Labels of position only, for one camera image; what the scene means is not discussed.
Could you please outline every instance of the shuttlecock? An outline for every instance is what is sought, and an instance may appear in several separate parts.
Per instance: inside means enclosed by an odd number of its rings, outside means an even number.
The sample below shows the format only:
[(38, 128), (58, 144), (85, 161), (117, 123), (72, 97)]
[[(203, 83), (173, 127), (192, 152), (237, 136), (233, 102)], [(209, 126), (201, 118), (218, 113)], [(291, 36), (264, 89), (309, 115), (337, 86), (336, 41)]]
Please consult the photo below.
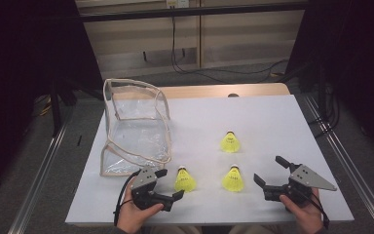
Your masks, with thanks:
[(233, 132), (228, 132), (220, 142), (221, 149), (224, 152), (235, 153), (240, 149), (239, 140), (236, 138)]
[(177, 178), (174, 185), (175, 191), (184, 190), (184, 192), (191, 192), (196, 188), (196, 181), (187, 173), (184, 166), (178, 168)]
[(240, 192), (244, 188), (242, 176), (240, 175), (239, 167), (232, 165), (230, 172), (224, 176), (222, 181), (223, 187), (231, 192)]

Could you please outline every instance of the white table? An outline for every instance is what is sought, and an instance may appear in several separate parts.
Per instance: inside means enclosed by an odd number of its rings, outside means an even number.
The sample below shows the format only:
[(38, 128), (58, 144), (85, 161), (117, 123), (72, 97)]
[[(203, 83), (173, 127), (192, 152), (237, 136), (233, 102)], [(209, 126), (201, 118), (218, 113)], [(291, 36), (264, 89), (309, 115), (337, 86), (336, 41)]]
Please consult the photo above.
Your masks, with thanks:
[[(337, 186), (294, 96), (173, 98), (168, 100), (173, 159), (168, 175), (159, 178), (155, 191), (174, 192), (177, 169), (186, 166), (197, 188), (146, 224), (228, 225), (293, 221), (282, 203), (264, 200), (253, 174), (267, 184), (288, 183), (289, 170), (275, 162), (277, 155), (305, 164)], [(99, 175), (100, 152), (106, 141), (102, 117), (66, 222), (78, 226), (112, 225), (113, 212), (126, 177)], [(219, 142), (233, 131), (242, 148), (224, 153)], [(232, 164), (239, 165), (244, 190), (225, 190), (221, 180)], [(338, 189), (320, 191), (331, 221), (354, 220)]]

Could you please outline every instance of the hand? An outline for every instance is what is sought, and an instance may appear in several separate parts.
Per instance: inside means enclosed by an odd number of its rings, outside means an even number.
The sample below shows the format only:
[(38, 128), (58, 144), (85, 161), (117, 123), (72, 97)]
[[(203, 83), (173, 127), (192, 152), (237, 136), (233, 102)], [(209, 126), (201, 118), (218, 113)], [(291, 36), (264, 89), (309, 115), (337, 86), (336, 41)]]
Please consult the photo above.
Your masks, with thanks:
[[(312, 188), (313, 193), (318, 197), (318, 189)], [(280, 200), (296, 216), (297, 227), (302, 234), (317, 233), (323, 227), (321, 212), (312, 203), (300, 208), (294, 204), (286, 195), (280, 195)], [(312, 200), (318, 204), (315, 196)]]
[(140, 210), (132, 201), (132, 183), (133, 180), (129, 185), (127, 185), (126, 194), (124, 195), (123, 205), (120, 209), (120, 215), (117, 222), (117, 227), (129, 234), (138, 231), (145, 220), (158, 213), (164, 207), (163, 204), (156, 204), (146, 210)]

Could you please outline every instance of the clear plastic bag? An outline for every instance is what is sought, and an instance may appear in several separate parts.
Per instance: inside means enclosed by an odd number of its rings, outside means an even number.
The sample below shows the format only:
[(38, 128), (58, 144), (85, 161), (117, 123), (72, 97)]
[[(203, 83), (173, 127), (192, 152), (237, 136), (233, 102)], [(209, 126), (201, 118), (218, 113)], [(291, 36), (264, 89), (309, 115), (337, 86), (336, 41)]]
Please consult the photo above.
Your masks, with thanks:
[(101, 152), (102, 176), (127, 176), (171, 160), (166, 96), (155, 86), (129, 79), (104, 83), (107, 140)]

